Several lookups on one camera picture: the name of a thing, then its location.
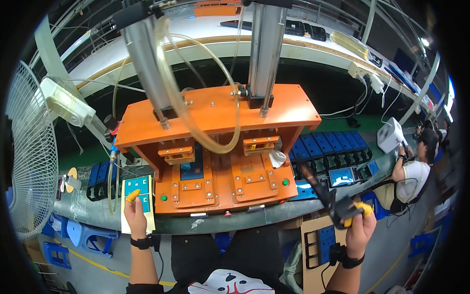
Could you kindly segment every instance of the workbench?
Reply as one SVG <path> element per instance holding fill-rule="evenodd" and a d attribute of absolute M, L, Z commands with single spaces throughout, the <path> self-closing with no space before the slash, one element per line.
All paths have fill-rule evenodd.
<path fill-rule="evenodd" d="M 416 141 L 411 133 L 404 129 L 405 138 L 416 154 Z M 377 173 L 365 183 L 357 183 L 350 186 L 337 188 L 337 200 L 352 196 L 372 185 L 383 181 L 392 174 L 396 162 L 395 152 L 384 154 L 377 146 L 376 132 L 360 132 L 372 151 L 373 159 L 379 167 Z M 129 172 L 121 171 L 120 182 L 124 179 L 135 178 L 153 173 L 150 166 L 126 167 Z M 114 215 L 109 211 L 108 200 L 92 202 L 86 197 L 86 186 L 90 176 L 91 167 L 78 168 L 78 179 L 82 181 L 82 189 L 74 190 L 72 193 L 66 191 L 62 193 L 60 201 L 54 202 L 53 212 L 59 215 L 74 219 L 78 222 L 103 227 L 113 230 L 121 230 L 121 201 L 118 200 L 117 210 Z M 262 210 L 247 213 L 232 213 L 231 216 L 210 215 L 207 218 L 195 217 L 170 217 L 166 215 L 155 215 L 155 227 L 158 233 L 162 234 L 204 234 L 221 231 L 241 230 L 262 226 L 266 224 L 282 222 L 301 215 L 305 215 L 323 208 L 317 199 L 285 202 L 279 205 L 268 206 Z"/>

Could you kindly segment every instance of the white t-shirt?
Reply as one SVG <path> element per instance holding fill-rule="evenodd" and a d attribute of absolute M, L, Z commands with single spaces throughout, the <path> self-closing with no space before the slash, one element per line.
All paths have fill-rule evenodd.
<path fill-rule="evenodd" d="M 262 280 L 250 278 L 234 270 L 218 269 L 212 272 L 206 282 L 194 282 L 188 286 L 190 294 L 274 294 L 274 289 Z"/>
<path fill-rule="evenodd" d="M 410 161 L 403 165 L 405 171 L 404 181 L 397 183 L 397 198 L 407 203 L 418 195 L 426 182 L 431 167 L 424 162 Z"/>

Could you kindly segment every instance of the fluorescent light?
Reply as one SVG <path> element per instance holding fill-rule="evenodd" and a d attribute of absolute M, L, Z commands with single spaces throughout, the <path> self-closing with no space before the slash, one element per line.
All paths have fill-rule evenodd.
<path fill-rule="evenodd" d="M 426 47 L 429 47 L 429 41 L 426 40 L 425 38 L 421 38 L 421 42 L 422 42 L 423 45 L 425 45 Z"/>

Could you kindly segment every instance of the black cable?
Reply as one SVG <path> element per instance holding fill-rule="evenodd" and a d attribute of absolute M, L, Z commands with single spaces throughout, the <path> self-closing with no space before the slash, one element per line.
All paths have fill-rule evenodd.
<path fill-rule="evenodd" d="M 163 269 L 165 268 L 165 263 L 163 262 L 162 254 L 160 253 L 160 251 L 158 251 L 158 255 L 160 256 L 160 260 L 162 261 L 162 270 L 160 272 L 160 276 L 158 276 L 158 280 L 161 280 L 163 275 Z"/>
<path fill-rule="evenodd" d="M 326 290 L 326 287 L 325 287 L 325 281 L 323 281 L 323 273 L 326 271 L 327 268 L 329 268 L 329 264 L 324 270 L 321 271 L 321 283 L 323 284 L 323 289 L 325 290 Z"/>

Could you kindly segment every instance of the electric fan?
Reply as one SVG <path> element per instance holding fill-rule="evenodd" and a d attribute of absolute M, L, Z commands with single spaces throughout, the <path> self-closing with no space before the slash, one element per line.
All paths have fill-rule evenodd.
<path fill-rule="evenodd" d="M 20 61 L 7 102 L 13 144 L 8 208 L 18 239 L 33 238 L 49 219 L 57 193 L 54 127 L 44 94 L 31 69 Z"/>

